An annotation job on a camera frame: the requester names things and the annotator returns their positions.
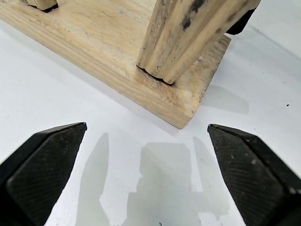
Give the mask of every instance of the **white table surface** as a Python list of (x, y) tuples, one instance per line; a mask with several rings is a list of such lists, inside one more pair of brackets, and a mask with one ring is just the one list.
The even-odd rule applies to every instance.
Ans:
[(254, 133), (301, 176), (300, 12), (262, 0), (182, 130), (0, 21), (0, 162), (35, 132), (85, 121), (47, 226), (243, 226), (206, 129)]

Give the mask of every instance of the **wooden stool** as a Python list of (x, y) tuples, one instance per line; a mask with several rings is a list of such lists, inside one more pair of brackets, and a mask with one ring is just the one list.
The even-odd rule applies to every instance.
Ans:
[(181, 129), (230, 43), (223, 34), (259, 2), (2, 0), (0, 18)]

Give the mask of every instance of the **wooden stool leg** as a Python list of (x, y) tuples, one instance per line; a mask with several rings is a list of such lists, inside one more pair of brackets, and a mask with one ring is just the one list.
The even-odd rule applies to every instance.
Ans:
[(37, 7), (40, 10), (48, 10), (57, 5), (56, 0), (25, 0), (29, 5)]
[(137, 65), (172, 84), (260, 0), (157, 0)]

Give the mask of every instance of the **wooden base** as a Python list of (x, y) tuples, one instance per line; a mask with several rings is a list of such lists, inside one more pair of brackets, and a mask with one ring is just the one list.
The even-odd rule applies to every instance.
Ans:
[(1, 0), (0, 18), (116, 91), (181, 129), (199, 103), (230, 43), (221, 37), (173, 85), (135, 61), (155, 0), (59, 0), (43, 13), (21, 0)]

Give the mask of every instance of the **wooden plank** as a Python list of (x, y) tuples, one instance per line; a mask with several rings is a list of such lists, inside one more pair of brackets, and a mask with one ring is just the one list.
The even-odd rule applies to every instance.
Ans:
[(135, 65), (155, 0), (58, 4), (45, 14), (20, 0), (0, 0), (0, 17), (177, 128), (190, 121), (229, 38), (223, 36), (170, 86)]
[(260, 0), (157, 0), (138, 66), (172, 84)]

